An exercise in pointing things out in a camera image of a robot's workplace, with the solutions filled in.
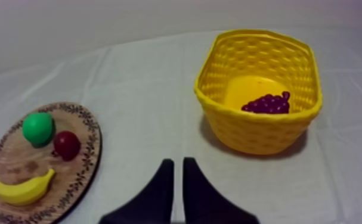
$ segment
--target white tablecloth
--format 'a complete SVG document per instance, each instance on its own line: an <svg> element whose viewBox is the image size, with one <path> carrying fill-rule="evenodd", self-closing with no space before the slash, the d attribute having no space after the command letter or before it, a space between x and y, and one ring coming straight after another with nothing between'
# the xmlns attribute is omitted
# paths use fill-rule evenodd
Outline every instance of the white tablecloth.
<svg viewBox="0 0 362 224"><path fill-rule="evenodd" d="M172 218L182 221L186 156L263 224L362 223L362 30L274 31L311 45L320 68L324 106L301 150L248 157L213 136L193 81L219 32L115 45L0 74L0 137L50 102L77 102L95 114L103 133L100 169L63 223L97 223L135 196L163 158L176 164Z"/></svg>

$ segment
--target grapes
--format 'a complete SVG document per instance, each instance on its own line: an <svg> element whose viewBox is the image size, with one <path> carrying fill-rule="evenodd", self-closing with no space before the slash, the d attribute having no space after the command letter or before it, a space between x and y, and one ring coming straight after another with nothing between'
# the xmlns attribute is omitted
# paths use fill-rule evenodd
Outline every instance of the grapes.
<svg viewBox="0 0 362 224"><path fill-rule="evenodd" d="M289 113L289 97L290 93L286 91L282 92L282 97L267 94L244 105L242 110L258 114L287 114Z"/></svg>

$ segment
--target wooden plate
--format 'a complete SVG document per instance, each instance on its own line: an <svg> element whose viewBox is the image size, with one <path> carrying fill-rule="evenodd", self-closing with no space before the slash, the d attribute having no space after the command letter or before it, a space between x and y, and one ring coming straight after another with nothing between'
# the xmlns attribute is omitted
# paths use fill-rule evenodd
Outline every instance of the wooden plate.
<svg viewBox="0 0 362 224"><path fill-rule="evenodd" d="M33 148L22 135L23 119L14 124L0 140L0 181L17 184L46 174L51 167L56 171L49 191L39 201L24 207L11 206L0 200L0 223L52 223L60 220L86 193L101 155L101 134L93 115L83 106L57 102L34 112L50 113L56 133L69 130L81 142L80 153L65 162L53 157L52 142L42 148Z"/></svg>

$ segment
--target yellow banana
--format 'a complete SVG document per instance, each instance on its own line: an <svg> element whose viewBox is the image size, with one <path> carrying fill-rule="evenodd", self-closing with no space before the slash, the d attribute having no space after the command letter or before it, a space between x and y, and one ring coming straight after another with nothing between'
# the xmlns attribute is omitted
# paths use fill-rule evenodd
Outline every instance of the yellow banana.
<svg viewBox="0 0 362 224"><path fill-rule="evenodd" d="M6 185L0 182L0 199L15 206L25 206L44 196L48 183L55 171L49 169L44 176L38 176L18 185Z"/></svg>

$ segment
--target plastic basket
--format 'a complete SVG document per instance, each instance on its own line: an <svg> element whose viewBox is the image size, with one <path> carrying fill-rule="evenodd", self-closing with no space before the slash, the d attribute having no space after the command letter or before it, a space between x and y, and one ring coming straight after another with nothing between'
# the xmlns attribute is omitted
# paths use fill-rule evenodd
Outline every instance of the plastic basket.
<svg viewBox="0 0 362 224"><path fill-rule="evenodd" d="M224 105L229 81L250 75L282 83L291 93L290 113L255 114ZM249 154L274 154L286 149L305 131L322 105L320 79L310 47L266 30L220 34L194 91L220 141Z"/></svg>

